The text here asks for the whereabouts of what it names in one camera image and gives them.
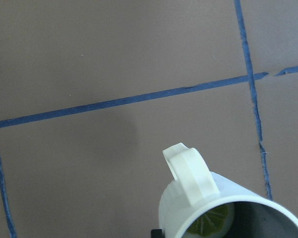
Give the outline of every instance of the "mug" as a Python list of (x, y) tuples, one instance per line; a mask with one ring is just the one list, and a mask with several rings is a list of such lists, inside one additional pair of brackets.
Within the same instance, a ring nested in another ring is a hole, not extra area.
[(290, 211), (210, 172), (196, 149), (179, 143), (163, 155), (174, 177), (159, 203), (159, 227), (165, 238), (200, 237), (188, 236), (187, 229), (223, 204), (232, 209), (232, 221), (228, 231), (210, 238), (298, 238), (298, 219)]

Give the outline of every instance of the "white mug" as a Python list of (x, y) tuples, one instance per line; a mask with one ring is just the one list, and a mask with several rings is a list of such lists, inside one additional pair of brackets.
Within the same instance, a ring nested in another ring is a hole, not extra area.
[(202, 214), (228, 203), (234, 204), (234, 221), (220, 237), (298, 238), (298, 219), (290, 211), (210, 172), (196, 149), (179, 143), (163, 155), (174, 177), (159, 203), (159, 226), (165, 238), (182, 238)]

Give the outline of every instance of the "white handle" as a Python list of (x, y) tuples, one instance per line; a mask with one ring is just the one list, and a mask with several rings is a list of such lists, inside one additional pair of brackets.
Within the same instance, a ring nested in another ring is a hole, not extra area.
[(175, 181), (179, 181), (190, 205), (220, 193), (200, 153), (179, 143), (163, 151)]

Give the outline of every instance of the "black object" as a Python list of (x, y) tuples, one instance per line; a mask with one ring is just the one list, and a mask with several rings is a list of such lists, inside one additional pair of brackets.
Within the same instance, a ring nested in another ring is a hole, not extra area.
[(164, 238), (164, 234), (161, 229), (151, 230), (151, 238)]

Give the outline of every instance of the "blue line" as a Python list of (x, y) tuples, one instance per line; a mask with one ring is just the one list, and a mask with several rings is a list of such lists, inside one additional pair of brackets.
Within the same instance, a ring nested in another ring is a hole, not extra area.
[[(254, 75), (254, 77), (256, 77), (256, 79), (261, 79), (266, 75), (267, 73), (264, 72), (264, 73), (258, 73)], [(147, 100), (152, 100), (157, 98), (164, 98), (164, 97), (170, 97), (170, 96), (179, 95), (179, 94), (192, 93), (196, 91), (223, 87), (223, 86), (228, 86), (228, 85), (247, 82), (247, 81), (248, 81), (247, 76), (241, 76), (241, 77), (218, 80), (218, 81), (209, 82), (209, 83), (202, 83), (193, 87), (169, 89), (169, 90), (147, 93), (147, 94), (127, 97), (127, 98), (120, 98), (120, 99), (115, 99), (115, 100), (110, 100), (110, 101), (105, 101), (100, 103), (88, 104), (84, 106), (66, 108), (66, 109), (61, 109), (61, 110), (56, 110), (56, 111), (51, 111), (46, 113), (39, 113), (39, 114), (24, 116), (20, 118), (2, 120), (0, 121), (0, 128), (12, 126), (12, 125), (24, 124), (24, 123), (33, 122), (33, 121), (58, 118), (58, 117), (68, 116), (68, 115), (77, 114), (77, 113), (84, 113), (84, 112), (89, 112), (89, 111), (94, 111), (94, 110), (99, 110), (104, 108), (116, 107), (116, 106), (121, 106), (125, 104), (137, 103), (137, 102), (142, 102), (142, 101), (147, 101)]]
[(294, 67), (289, 67), (289, 68), (283, 69), (275, 76), (284, 75), (284, 74), (288, 74), (288, 73), (297, 73), (297, 72), (298, 72), (298, 66), (294, 66)]
[(271, 189), (271, 184), (270, 184), (270, 179), (269, 179), (269, 172), (268, 172), (268, 167), (267, 167), (267, 162), (266, 162), (266, 151), (263, 146), (262, 125), (261, 125), (261, 120), (260, 120), (260, 116), (259, 116), (259, 112), (258, 112), (257, 92), (256, 92), (256, 88), (255, 88), (255, 79), (253, 76), (253, 66), (252, 66), (252, 60), (250, 57), (250, 51), (249, 51), (249, 46), (248, 46), (248, 42), (247, 42), (243, 12), (242, 12), (240, 0), (234, 0), (234, 4), (235, 4), (235, 10), (236, 10), (236, 16), (237, 16), (240, 36), (242, 39), (244, 59), (245, 59), (245, 64), (246, 64), (246, 69), (247, 69), (247, 75), (249, 78), (250, 93), (251, 93), (251, 98), (252, 98), (253, 105), (254, 105), (253, 111), (254, 111), (254, 115), (255, 115), (256, 130), (257, 130), (257, 134), (258, 134), (259, 148), (260, 148), (260, 153), (261, 153), (261, 158), (262, 158), (262, 166), (263, 166), (266, 192), (267, 192), (267, 197), (270, 200), (273, 200), (272, 189)]
[(10, 237), (11, 238), (17, 238), (17, 234), (16, 234), (16, 231), (15, 231), (14, 223), (13, 223), (10, 208), (9, 208), (1, 158), (0, 158), (0, 191), (1, 191), (2, 201), (3, 201), (5, 216), (6, 216), (6, 222), (7, 222), (7, 225), (8, 225), (9, 232), (10, 232)]

